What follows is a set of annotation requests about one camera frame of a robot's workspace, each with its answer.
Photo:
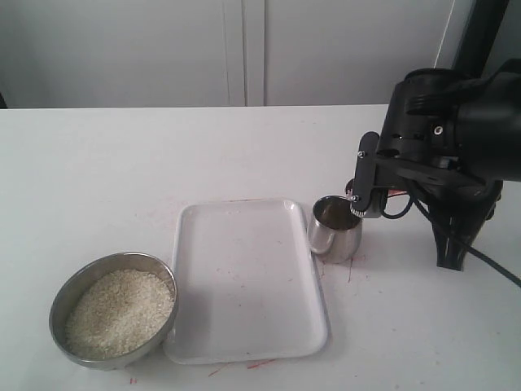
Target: metal cup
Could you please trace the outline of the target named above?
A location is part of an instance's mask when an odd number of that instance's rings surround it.
[[[311,251],[322,261],[341,263],[350,259],[361,241],[361,219],[351,213],[351,203],[339,195],[318,200],[308,224]]]

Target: cabinet door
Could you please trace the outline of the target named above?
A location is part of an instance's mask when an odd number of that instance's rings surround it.
[[[266,0],[268,105],[387,103],[416,68],[450,67],[473,0]]]
[[[10,107],[244,105],[241,0],[2,0]]]

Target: table surface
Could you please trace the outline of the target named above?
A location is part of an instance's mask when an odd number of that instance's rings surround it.
[[[352,265],[317,265],[330,336],[306,358],[182,366],[158,349],[121,371],[50,338],[63,282],[109,253],[170,262],[177,215],[207,200],[342,194],[386,106],[0,111],[2,389],[521,389],[521,292],[482,261],[436,267],[411,211],[366,220]],[[475,246],[521,275],[519,184]]]

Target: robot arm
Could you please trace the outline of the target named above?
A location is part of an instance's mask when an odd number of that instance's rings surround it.
[[[408,74],[394,89],[381,135],[362,137],[346,192],[352,211],[367,218],[388,217],[390,190],[407,191],[409,208],[421,200],[438,223],[438,266],[462,270],[504,180],[521,182],[521,59],[488,79],[446,69]]]

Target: bowl rim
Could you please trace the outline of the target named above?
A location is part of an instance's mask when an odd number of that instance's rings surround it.
[[[173,283],[173,291],[174,291],[174,294],[173,294],[173,307],[172,307],[172,310],[170,311],[170,315],[167,317],[166,321],[164,322],[163,326],[161,326],[161,328],[148,340],[146,340],[145,342],[143,342],[140,346],[138,346],[136,349],[133,349],[133,350],[130,350],[129,352],[125,353],[125,354],[122,354],[122,355],[119,355],[119,356],[115,356],[115,357],[110,357],[110,358],[105,358],[105,359],[100,359],[100,360],[96,360],[96,359],[90,359],[90,358],[82,358],[81,356],[78,356],[76,354],[74,354],[73,352],[71,352],[70,350],[68,349],[65,349],[65,347],[63,346],[63,344],[61,344],[57,339],[56,339],[56,336],[55,336],[55,328],[54,328],[54,325],[53,325],[53,322],[52,322],[52,319],[53,319],[53,315],[55,313],[55,310],[56,310],[56,306],[57,306],[57,303],[56,301],[58,300],[58,297],[60,296],[60,293],[70,284],[72,283],[72,281],[80,274],[84,273],[86,270],[88,270],[89,268],[91,267],[94,267],[96,264],[100,263],[101,261],[104,261],[106,260],[107,258],[110,258],[110,257],[116,257],[116,256],[128,256],[128,255],[139,255],[139,256],[143,256],[143,257],[147,257],[147,258],[151,258],[157,262],[159,262],[163,267],[164,269],[168,272],[171,280],[172,280],[172,283]],[[164,263],[163,261],[161,261],[158,257],[154,257],[153,255],[150,255],[150,254],[146,254],[146,253],[140,253],[140,252],[124,252],[124,253],[113,253],[113,254],[110,254],[110,255],[106,255],[104,257],[101,257],[101,258],[98,258],[90,263],[88,263],[87,265],[83,266],[81,269],[79,269],[76,273],[74,273],[71,277],[69,277],[67,279],[67,281],[61,286],[61,288],[58,290],[58,293],[56,293],[56,296],[55,296],[55,299],[52,301],[52,305],[50,307],[50,313],[49,313],[49,331],[50,331],[50,335],[52,336],[52,339],[53,341],[55,342],[55,344],[59,347],[59,349],[64,353],[66,354],[68,357],[72,358],[73,361],[75,362],[83,362],[83,363],[90,363],[90,364],[102,364],[102,363],[108,363],[112,360],[121,360],[122,358],[125,358],[125,357],[128,357],[128,356],[131,356],[131,355],[134,355],[138,350],[142,349],[145,345],[147,345],[151,340],[154,340],[161,332],[164,331],[164,329],[166,327],[169,326],[169,323],[171,323],[173,321],[173,319],[175,319],[176,315],[177,315],[177,297],[178,297],[178,291],[177,291],[177,282],[176,282],[176,279],[173,275],[173,272],[172,270],[170,269],[170,267]]]

